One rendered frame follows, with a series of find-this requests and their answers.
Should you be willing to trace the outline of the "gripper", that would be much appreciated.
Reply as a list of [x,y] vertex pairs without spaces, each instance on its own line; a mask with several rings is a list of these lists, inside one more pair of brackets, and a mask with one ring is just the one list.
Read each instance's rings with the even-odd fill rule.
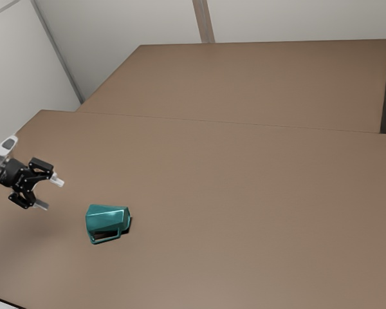
[[48,210],[49,205],[39,200],[32,191],[39,182],[45,180],[58,187],[64,186],[64,180],[59,178],[54,166],[35,157],[29,161],[28,166],[15,158],[11,158],[0,171],[0,184],[14,190],[8,199],[23,209],[33,207],[44,211]]

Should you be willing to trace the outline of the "teal faceted mug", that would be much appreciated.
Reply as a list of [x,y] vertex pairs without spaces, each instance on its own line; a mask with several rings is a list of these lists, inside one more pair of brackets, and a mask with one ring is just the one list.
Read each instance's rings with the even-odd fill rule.
[[126,206],[91,204],[85,215],[86,232],[92,245],[116,240],[131,226],[131,213]]

